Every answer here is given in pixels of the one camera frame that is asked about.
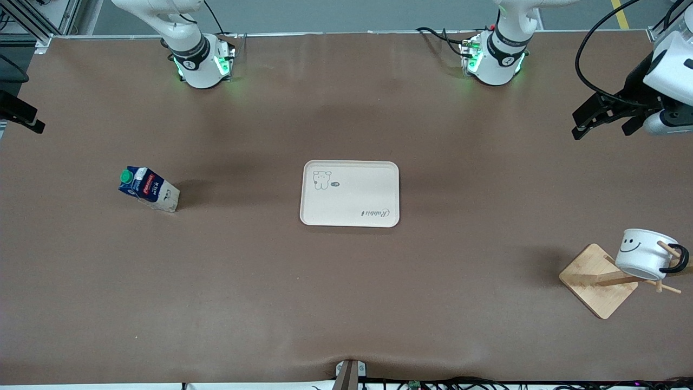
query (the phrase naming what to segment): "brown table surface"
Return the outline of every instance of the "brown table surface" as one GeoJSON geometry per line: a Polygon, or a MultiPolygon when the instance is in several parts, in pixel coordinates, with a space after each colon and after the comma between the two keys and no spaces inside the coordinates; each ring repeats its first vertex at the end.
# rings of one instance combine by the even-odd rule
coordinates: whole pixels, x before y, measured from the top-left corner
{"type": "MultiPolygon", "coordinates": [[[[558,278],[625,228],[693,244],[693,137],[572,139],[582,37],[538,34],[504,87],[420,35],[251,38],[212,90],[156,40],[54,40],[20,95],[46,132],[1,141],[0,382],[316,380],[348,357],[405,379],[690,375],[693,278],[607,321],[558,278]],[[400,223],[304,226],[312,159],[397,163],[400,223]],[[179,212],[118,192],[128,164],[179,212]]],[[[599,33],[585,73],[616,91],[650,49],[599,33]]]]}

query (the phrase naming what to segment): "gray floor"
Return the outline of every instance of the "gray floor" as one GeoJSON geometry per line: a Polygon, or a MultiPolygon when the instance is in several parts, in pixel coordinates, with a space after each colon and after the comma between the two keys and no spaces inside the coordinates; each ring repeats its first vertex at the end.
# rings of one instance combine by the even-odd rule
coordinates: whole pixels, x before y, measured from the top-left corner
{"type": "MultiPolygon", "coordinates": [[[[428,26],[471,30],[495,21],[491,0],[208,0],[223,28],[233,33],[325,32],[368,30],[403,31],[428,26]]],[[[631,28],[655,24],[671,6],[670,0],[641,1],[626,9],[631,28]]],[[[551,30],[591,28],[613,9],[610,0],[582,0],[563,8],[545,8],[544,27],[551,30]]],[[[206,8],[194,15],[203,31],[217,32],[206,8]]],[[[616,18],[604,28],[619,28],[616,18]]],[[[94,35],[143,35],[152,29],[104,0],[94,35]]]]}

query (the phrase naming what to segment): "tray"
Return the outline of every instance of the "tray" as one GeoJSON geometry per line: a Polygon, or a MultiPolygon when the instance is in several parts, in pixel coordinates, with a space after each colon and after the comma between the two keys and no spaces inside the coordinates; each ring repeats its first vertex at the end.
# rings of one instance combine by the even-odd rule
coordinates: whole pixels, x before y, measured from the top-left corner
{"type": "Polygon", "coordinates": [[[300,217],[311,226],[391,228],[399,222],[399,168],[389,161],[311,160],[300,217]]]}

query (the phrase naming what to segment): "wire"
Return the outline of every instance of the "wire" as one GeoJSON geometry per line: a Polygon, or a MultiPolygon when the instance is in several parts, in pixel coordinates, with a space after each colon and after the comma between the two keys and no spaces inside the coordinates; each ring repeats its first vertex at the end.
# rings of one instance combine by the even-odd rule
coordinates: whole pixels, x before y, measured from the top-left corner
{"type": "Polygon", "coordinates": [[[10,83],[10,84],[24,84],[27,81],[29,81],[29,75],[26,74],[26,72],[19,67],[19,65],[15,64],[10,60],[9,58],[5,57],[3,54],[0,54],[0,58],[10,64],[13,68],[21,72],[22,79],[17,80],[17,79],[11,79],[11,78],[0,78],[0,83],[10,83]]]}
{"type": "Polygon", "coordinates": [[[455,54],[457,54],[458,56],[461,56],[461,57],[472,58],[472,56],[471,56],[470,54],[461,53],[461,52],[459,52],[457,49],[455,49],[455,47],[453,46],[453,44],[461,44],[462,41],[461,41],[461,40],[454,40],[454,39],[451,39],[450,37],[448,37],[448,33],[445,31],[444,28],[443,28],[443,34],[442,34],[442,35],[438,34],[435,30],[433,30],[433,29],[431,29],[431,28],[428,28],[428,27],[419,27],[419,28],[416,29],[416,31],[418,31],[418,32],[420,32],[420,33],[424,32],[424,31],[426,31],[426,32],[428,32],[428,33],[431,33],[431,34],[433,34],[436,38],[439,38],[439,39],[441,39],[441,40],[447,42],[447,43],[448,43],[448,46],[450,47],[450,50],[452,50],[453,53],[455,53],[455,54]]]}
{"type": "MultiPolygon", "coordinates": [[[[385,378],[360,378],[359,383],[378,383],[383,385],[383,390],[387,388],[387,384],[398,384],[399,390],[406,389],[406,385],[410,383],[409,380],[394,380],[385,378]]],[[[490,388],[498,390],[497,387],[502,388],[502,390],[509,390],[509,385],[519,386],[518,390],[528,390],[530,384],[541,385],[543,389],[551,390],[614,390],[614,387],[642,387],[647,390],[675,390],[680,388],[686,388],[688,390],[693,390],[693,378],[681,377],[672,378],[666,382],[648,382],[644,380],[628,380],[620,382],[589,382],[589,381],[571,381],[571,382],[547,382],[547,381],[531,381],[531,382],[497,382],[495,380],[489,380],[477,377],[456,377],[447,380],[427,380],[419,381],[421,389],[426,387],[431,389],[434,387],[436,390],[471,390],[474,388],[490,390],[490,388]]]]}
{"type": "Polygon", "coordinates": [[[683,4],[685,0],[676,0],[674,4],[672,4],[671,7],[669,7],[669,10],[667,11],[667,14],[664,16],[664,26],[662,27],[663,29],[669,28],[669,25],[671,24],[670,20],[672,18],[672,14],[674,13],[674,10],[677,9],[681,4],[683,4]]]}
{"type": "Polygon", "coordinates": [[[450,37],[448,37],[448,33],[445,32],[444,28],[443,28],[443,36],[445,37],[445,41],[447,41],[448,46],[450,47],[450,50],[453,51],[453,53],[457,54],[460,57],[472,58],[471,54],[459,52],[459,51],[457,51],[457,49],[454,48],[453,43],[450,41],[450,37]]]}
{"type": "MultiPolygon", "coordinates": [[[[431,33],[431,34],[435,35],[435,37],[438,38],[438,39],[440,39],[440,40],[443,40],[443,41],[444,41],[444,40],[447,40],[447,39],[445,38],[444,35],[438,34],[438,33],[436,32],[436,30],[433,30],[432,28],[428,28],[428,27],[419,27],[419,28],[416,29],[416,31],[418,31],[418,32],[420,32],[420,33],[426,31],[427,33],[431,33]]],[[[452,42],[452,43],[455,43],[455,44],[461,44],[461,43],[462,43],[462,41],[458,41],[458,40],[448,40],[448,41],[449,41],[449,42],[452,42]]]]}
{"type": "Polygon", "coordinates": [[[192,19],[188,19],[188,18],[186,18],[185,16],[183,16],[183,14],[178,14],[178,16],[180,16],[180,17],[181,17],[184,21],[186,21],[186,22],[190,22],[190,23],[193,23],[193,24],[197,24],[197,21],[192,20],[192,19]]]}
{"type": "Polygon", "coordinates": [[[0,31],[4,30],[9,23],[14,23],[12,20],[12,15],[5,12],[5,10],[0,10],[0,31]]]}
{"type": "Polygon", "coordinates": [[[587,45],[587,41],[592,37],[592,34],[595,33],[595,31],[602,25],[604,22],[609,20],[613,15],[616,15],[619,11],[623,10],[626,7],[632,6],[633,4],[639,2],[640,0],[630,0],[626,3],[624,3],[622,6],[616,8],[615,10],[609,12],[606,14],[605,17],[602,18],[602,20],[598,21],[597,24],[592,27],[592,29],[589,30],[587,35],[585,35],[585,38],[582,40],[582,43],[580,44],[580,48],[577,49],[577,54],[575,55],[575,71],[577,72],[577,77],[582,81],[584,85],[587,85],[592,91],[595,91],[598,94],[607,96],[615,101],[619,101],[624,104],[632,105],[635,107],[647,107],[647,105],[638,103],[637,101],[632,101],[628,99],[623,99],[620,98],[616,95],[610,94],[607,91],[604,91],[603,89],[599,88],[598,86],[592,84],[586,77],[585,75],[582,74],[582,70],[580,70],[580,57],[582,57],[582,51],[585,49],[585,46],[587,45]]]}
{"type": "Polygon", "coordinates": [[[219,23],[219,19],[217,19],[216,14],[214,13],[214,11],[212,11],[212,7],[210,7],[207,3],[207,0],[204,0],[204,4],[207,6],[209,13],[212,14],[212,17],[214,18],[214,21],[216,22],[217,27],[219,28],[219,32],[217,34],[230,34],[227,31],[224,31],[224,29],[221,26],[221,23],[219,23]]]}

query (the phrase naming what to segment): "wooden mug stand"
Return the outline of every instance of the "wooden mug stand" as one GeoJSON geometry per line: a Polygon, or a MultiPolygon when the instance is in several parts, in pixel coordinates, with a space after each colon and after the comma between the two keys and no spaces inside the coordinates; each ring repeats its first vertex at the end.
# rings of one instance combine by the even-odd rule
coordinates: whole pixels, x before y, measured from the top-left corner
{"type": "MultiPolygon", "coordinates": [[[[672,254],[672,265],[678,264],[681,255],[662,241],[657,244],[672,254]]],[[[687,266],[668,278],[693,273],[693,266],[687,266]]],[[[589,244],[573,259],[559,275],[570,291],[587,306],[595,316],[607,319],[631,295],[639,282],[653,285],[657,292],[667,290],[681,294],[681,290],[665,286],[662,281],[654,282],[629,275],[615,266],[614,259],[597,244],[589,244]]]]}

